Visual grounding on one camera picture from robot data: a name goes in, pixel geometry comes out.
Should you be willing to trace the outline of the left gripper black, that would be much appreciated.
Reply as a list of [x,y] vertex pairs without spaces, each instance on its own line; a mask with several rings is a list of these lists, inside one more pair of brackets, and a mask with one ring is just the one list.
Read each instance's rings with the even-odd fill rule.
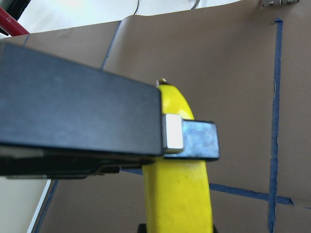
[[0,45],[0,173],[84,178],[163,155],[160,91],[11,43]]

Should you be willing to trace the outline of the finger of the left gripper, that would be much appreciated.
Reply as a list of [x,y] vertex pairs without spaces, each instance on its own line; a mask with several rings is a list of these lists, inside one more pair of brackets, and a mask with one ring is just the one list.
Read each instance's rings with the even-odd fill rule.
[[166,159],[218,160],[220,148],[217,126],[211,121],[183,120],[183,143],[181,152],[165,153]]

